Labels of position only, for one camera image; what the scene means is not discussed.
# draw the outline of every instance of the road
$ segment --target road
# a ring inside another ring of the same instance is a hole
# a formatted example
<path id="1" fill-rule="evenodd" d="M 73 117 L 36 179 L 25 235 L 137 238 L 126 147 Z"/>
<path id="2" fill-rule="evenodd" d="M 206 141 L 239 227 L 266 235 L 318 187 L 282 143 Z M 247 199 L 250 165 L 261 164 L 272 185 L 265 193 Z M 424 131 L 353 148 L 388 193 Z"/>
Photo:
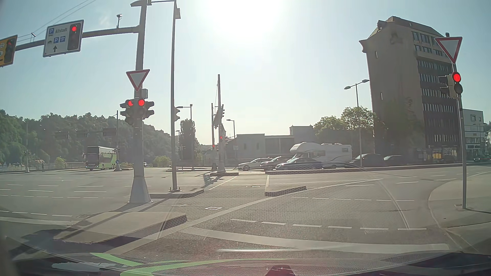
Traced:
<path id="1" fill-rule="evenodd" d="M 469 176 L 488 171 L 491 167 L 468 167 Z M 202 174 L 178 173 L 179 186 L 202 187 Z M 170 187 L 170 172 L 146 168 L 145 175 L 150 191 Z M 433 219 L 428 197 L 441 184 L 461 179 L 461 167 L 293 175 L 248 171 L 223 177 L 196 197 L 141 205 L 127 204 L 132 176 L 132 171 L 110 170 L 0 175 L 0 227 L 20 238 L 101 212 L 185 213 L 188 222 L 161 231 L 158 239 L 153 235 L 109 251 L 156 260 L 457 249 Z M 267 187 L 288 185 L 307 190 L 264 195 Z"/>

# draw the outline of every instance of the sky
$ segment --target sky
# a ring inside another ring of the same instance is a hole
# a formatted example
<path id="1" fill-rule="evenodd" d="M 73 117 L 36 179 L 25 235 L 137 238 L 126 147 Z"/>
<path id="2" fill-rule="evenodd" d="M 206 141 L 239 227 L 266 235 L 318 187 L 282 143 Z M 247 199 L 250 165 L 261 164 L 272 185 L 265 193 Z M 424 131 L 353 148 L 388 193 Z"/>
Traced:
<path id="1" fill-rule="evenodd" d="M 136 26 L 140 7 L 130 3 L 0 0 L 0 39 L 17 34 L 19 45 L 29 42 L 29 36 L 20 36 L 34 32 L 35 40 L 42 40 L 46 26 L 58 21 L 84 19 L 83 31 L 115 28 L 119 13 L 120 27 Z M 179 0 L 177 5 L 175 105 L 193 104 L 200 143 L 211 143 L 218 74 L 224 119 L 235 120 L 236 134 L 287 135 L 292 125 L 314 125 L 356 106 L 354 89 L 343 88 L 368 78 L 358 41 L 390 16 L 464 38 L 457 61 L 463 106 L 483 110 L 485 121 L 491 120 L 484 83 L 491 64 L 490 1 Z M 143 87 L 155 102 L 155 115 L 144 122 L 168 133 L 171 33 L 172 3 L 149 6 L 143 67 L 150 73 Z M 80 52 L 52 57 L 42 57 L 42 46 L 16 52 L 14 64 L 0 68 L 0 109 L 36 119 L 51 112 L 115 115 L 119 104 L 133 97 L 125 72 L 135 69 L 136 39 L 137 34 L 85 38 Z M 369 83 L 359 85 L 358 93 L 360 105 L 371 109 Z M 189 109 L 178 115 L 189 118 Z M 233 136 L 232 122 L 223 124 Z"/>

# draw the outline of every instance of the tree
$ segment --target tree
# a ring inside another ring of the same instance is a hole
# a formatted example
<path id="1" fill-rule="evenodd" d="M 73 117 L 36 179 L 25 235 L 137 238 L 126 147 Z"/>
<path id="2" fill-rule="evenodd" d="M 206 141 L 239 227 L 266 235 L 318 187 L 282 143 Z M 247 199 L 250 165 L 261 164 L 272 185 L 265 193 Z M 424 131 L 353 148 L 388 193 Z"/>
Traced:
<path id="1" fill-rule="evenodd" d="M 181 130 L 179 132 L 179 145 L 182 147 L 182 160 L 191 160 L 194 155 L 194 159 L 197 159 L 199 153 L 199 142 L 196 138 L 196 128 L 194 121 L 190 119 L 181 120 Z"/>

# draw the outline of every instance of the bus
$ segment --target bus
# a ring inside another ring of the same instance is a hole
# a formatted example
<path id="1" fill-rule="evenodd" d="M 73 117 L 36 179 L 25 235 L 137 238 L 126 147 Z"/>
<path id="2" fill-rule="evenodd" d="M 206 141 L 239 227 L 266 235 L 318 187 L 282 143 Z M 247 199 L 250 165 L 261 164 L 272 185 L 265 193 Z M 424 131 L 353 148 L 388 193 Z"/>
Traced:
<path id="1" fill-rule="evenodd" d="M 101 146 L 87 147 L 85 167 L 89 170 L 116 168 L 116 149 Z"/>

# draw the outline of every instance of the white motorhome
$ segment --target white motorhome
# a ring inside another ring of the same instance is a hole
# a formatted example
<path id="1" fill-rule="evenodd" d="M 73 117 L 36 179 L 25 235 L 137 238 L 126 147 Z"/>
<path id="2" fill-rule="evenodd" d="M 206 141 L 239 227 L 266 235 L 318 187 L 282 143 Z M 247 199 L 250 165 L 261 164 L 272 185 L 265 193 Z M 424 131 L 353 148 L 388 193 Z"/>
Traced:
<path id="1" fill-rule="evenodd" d="M 324 167 L 336 168 L 343 166 L 353 159 L 351 145 L 343 145 L 339 143 L 317 144 L 313 142 L 302 142 L 295 144 L 290 149 L 290 152 L 296 157 L 310 157 L 314 160 L 323 163 Z"/>

